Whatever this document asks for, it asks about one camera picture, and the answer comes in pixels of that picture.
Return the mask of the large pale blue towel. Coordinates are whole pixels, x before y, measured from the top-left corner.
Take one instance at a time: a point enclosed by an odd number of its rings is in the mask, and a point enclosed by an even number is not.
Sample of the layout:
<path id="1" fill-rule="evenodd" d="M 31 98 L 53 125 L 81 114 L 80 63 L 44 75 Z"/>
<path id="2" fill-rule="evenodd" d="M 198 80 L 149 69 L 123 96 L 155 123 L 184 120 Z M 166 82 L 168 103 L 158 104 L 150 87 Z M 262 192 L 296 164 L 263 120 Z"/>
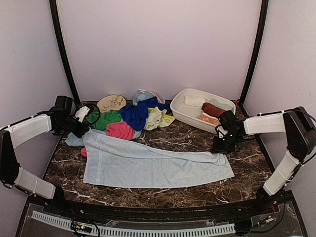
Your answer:
<path id="1" fill-rule="evenodd" d="M 94 129 L 83 137 L 83 181 L 116 188 L 185 188 L 234 177 L 227 157 L 210 152 L 174 152 L 107 136 Z"/>

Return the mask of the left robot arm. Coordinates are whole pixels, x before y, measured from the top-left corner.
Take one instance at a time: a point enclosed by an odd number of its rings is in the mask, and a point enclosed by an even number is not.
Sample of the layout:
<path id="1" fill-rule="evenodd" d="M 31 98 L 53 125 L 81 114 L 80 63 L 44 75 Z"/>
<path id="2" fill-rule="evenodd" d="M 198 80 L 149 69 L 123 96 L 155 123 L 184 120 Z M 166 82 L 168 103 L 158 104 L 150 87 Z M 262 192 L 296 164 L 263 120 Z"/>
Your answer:
<path id="1" fill-rule="evenodd" d="M 50 207 L 59 215 L 66 215 L 70 205 L 65 201 L 61 187 L 43 180 L 40 164 L 48 160 L 45 155 L 52 151 L 49 132 L 71 132 L 81 137 L 88 126 L 84 119 L 90 112 L 86 106 L 75 114 L 63 109 L 51 108 L 39 112 L 0 130 L 0 181 L 8 189 L 16 187 L 32 196 L 50 202 Z M 29 164 L 38 161 L 34 168 Z"/>

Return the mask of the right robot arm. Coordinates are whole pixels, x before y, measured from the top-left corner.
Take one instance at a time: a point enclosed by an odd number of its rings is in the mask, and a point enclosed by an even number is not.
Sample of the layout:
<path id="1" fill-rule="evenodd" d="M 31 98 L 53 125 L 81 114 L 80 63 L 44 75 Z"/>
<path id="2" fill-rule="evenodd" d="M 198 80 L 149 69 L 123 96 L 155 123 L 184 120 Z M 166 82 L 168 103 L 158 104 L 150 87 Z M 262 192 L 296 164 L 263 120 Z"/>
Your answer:
<path id="1" fill-rule="evenodd" d="M 270 208 L 273 198 L 290 183 L 299 169 L 315 157 L 316 120 L 304 107 L 282 110 L 238 119 L 232 111 L 219 117 L 220 125 L 215 128 L 213 153 L 238 152 L 239 144 L 246 136 L 261 134 L 283 134 L 285 154 L 271 176 L 257 190 L 252 210 L 263 214 Z"/>

